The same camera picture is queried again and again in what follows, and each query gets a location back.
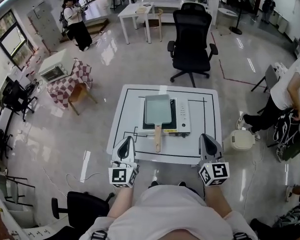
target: window frame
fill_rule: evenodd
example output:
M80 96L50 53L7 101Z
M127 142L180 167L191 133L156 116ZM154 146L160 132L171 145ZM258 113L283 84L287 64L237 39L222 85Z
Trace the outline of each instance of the window frame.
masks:
M15 62L14 57L15 55L18 53L18 51L24 46L25 43L28 44L28 47L30 49L30 51L32 52L32 54L35 53L35 49L34 46L31 44L31 42L29 41L28 37L26 36L25 32L23 31L23 29L21 28L21 26L19 25L13 11L10 9L8 10L1 18L0 21L7 15L11 13L13 18L14 18L14 23L6 30L6 32L0 37L0 47L3 50L3 52L5 53L5 55L10 59L10 61L20 70L23 71L24 67L22 68L19 67L19 65ZM11 31L13 31L15 28L18 28L20 33L23 35L24 40L19 44L19 46L13 51L12 54L10 54L7 49L5 48L4 44L2 43L3 40L11 33Z

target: wooden pan handle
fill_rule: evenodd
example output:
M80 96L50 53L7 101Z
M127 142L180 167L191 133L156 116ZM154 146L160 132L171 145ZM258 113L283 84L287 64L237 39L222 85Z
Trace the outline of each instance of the wooden pan handle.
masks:
M154 128L155 152L161 151L161 125L156 125Z

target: person in white shirt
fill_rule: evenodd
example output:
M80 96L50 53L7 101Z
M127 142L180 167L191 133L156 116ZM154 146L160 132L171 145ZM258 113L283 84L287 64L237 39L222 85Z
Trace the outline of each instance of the person in white shirt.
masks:
M98 217L80 240L258 240L218 186L205 188L205 200L184 182L153 181L132 205L133 188L122 188L107 217Z
M63 14L68 22L68 29L74 36L78 47L81 51L88 50L92 44L92 38L83 22L82 15L78 11L78 7L74 6L73 0L63 0Z
M258 131L266 130L274 125L282 111L295 108L300 121L300 57L292 64L289 70L280 78L270 90L270 97L261 115L242 113L236 123L236 129L241 130L245 124L251 125L249 131L255 139L260 140Z

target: microwave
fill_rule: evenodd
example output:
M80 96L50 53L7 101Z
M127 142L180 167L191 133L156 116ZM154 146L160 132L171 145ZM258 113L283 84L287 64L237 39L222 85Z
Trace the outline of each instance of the microwave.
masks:
M46 58L43 61L38 73L43 80L49 84L61 78L70 76L74 64L75 61L71 57L69 51L64 49Z

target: black and white marker cube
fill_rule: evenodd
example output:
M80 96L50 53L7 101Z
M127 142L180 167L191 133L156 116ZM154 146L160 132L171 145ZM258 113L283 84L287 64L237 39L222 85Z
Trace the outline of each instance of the black and white marker cube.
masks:
M132 188L135 183L137 172L133 167L109 168L110 184L116 188Z
M204 163L199 175L205 186L219 186L230 177L229 163Z

